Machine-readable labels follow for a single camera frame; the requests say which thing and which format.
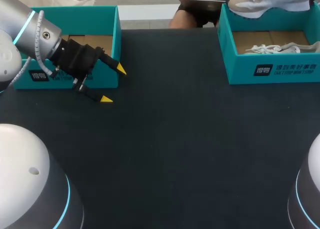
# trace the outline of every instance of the sneaker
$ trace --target sneaker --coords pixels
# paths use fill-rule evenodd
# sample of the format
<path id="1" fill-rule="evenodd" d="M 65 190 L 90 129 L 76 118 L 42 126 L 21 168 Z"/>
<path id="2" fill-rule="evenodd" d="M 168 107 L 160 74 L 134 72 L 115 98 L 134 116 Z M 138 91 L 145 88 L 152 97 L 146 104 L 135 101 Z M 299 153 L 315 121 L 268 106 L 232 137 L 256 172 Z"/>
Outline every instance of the sneaker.
<path id="1" fill-rule="evenodd" d="M 297 46 L 290 46 L 286 49 L 282 49 L 279 45 L 254 45 L 251 49 L 245 54 L 281 54 L 281 53 L 300 53 L 300 49 Z"/>
<path id="2" fill-rule="evenodd" d="M 308 11 L 309 0 L 229 0 L 228 6 L 235 14 L 245 18 L 259 18 L 271 8 L 290 12 Z"/>
<path id="3" fill-rule="evenodd" d="M 320 53 L 320 41 L 313 45 L 298 45 L 296 43 L 289 43 L 283 46 L 279 45 L 254 45 L 245 54 L 291 54 L 291 53 Z"/>

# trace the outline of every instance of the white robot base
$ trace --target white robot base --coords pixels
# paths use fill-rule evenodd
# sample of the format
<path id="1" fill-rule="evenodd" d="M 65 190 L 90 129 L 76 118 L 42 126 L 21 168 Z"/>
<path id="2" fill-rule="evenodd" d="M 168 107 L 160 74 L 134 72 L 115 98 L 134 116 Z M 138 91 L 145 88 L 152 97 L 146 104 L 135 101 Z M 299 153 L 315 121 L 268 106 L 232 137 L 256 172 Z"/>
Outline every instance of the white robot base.
<path id="1" fill-rule="evenodd" d="M 293 229 L 320 229 L 320 135 L 296 177 L 287 210 Z"/>
<path id="2" fill-rule="evenodd" d="M 20 126 L 0 124 L 0 229 L 82 229 L 75 187 L 45 144 Z"/>

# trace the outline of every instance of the leg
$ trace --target leg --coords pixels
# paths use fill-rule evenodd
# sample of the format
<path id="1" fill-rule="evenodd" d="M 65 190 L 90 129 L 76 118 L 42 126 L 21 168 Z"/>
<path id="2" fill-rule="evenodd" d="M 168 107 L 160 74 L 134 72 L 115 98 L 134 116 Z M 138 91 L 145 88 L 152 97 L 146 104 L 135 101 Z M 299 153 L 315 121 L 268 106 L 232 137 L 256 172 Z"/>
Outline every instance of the leg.
<path id="1" fill-rule="evenodd" d="M 178 10 L 171 23 L 169 28 L 171 29 L 187 29 L 187 28 L 196 28 L 198 26 L 195 17 L 185 11 L 185 10 Z"/>

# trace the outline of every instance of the dark tabletop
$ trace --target dark tabletop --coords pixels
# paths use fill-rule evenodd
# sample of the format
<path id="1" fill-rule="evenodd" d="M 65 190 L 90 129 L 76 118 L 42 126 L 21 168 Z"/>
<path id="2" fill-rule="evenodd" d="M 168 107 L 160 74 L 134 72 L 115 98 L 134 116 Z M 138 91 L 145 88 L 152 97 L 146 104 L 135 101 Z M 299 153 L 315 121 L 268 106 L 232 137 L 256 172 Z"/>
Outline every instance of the dark tabletop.
<path id="1" fill-rule="evenodd" d="M 229 85 L 215 29 L 124 30 L 128 77 L 104 90 L 0 97 L 77 187 L 89 229 L 289 229 L 320 132 L 320 84 Z"/>

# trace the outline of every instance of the cardboard box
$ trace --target cardboard box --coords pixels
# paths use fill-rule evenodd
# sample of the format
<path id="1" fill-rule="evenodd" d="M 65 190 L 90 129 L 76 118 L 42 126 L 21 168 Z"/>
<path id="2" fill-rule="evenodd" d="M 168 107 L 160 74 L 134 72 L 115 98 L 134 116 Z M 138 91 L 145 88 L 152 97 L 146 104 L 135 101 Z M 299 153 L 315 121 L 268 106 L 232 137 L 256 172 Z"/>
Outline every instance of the cardboard box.
<path id="1" fill-rule="evenodd" d="M 44 7 L 34 8 L 36 12 L 44 10 L 45 18 L 62 29 L 62 38 L 72 38 L 76 42 L 93 48 L 101 47 L 105 53 L 120 61 L 121 56 L 121 25 L 117 6 L 77 6 L 77 7 Z M 22 55 L 22 64 L 27 57 Z M 50 70 L 55 66 L 45 60 Z M 14 83 L 15 89 L 71 89 L 73 78 L 60 71 L 54 78 L 34 81 L 32 74 L 42 73 L 38 63 L 32 60 L 27 70 Z M 98 60 L 92 75 L 87 77 L 85 84 L 90 88 L 117 88 L 118 74 L 106 64 Z"/>
<path id="2" fill-rule="evenodd" d="M 272 8 L 248 19 L 222 6 L 218 37 L 230 84 L 320 82 L 320 53 L 245 54 L 254 45 L 320 41 L 320 7 L 290 12 Z"/>

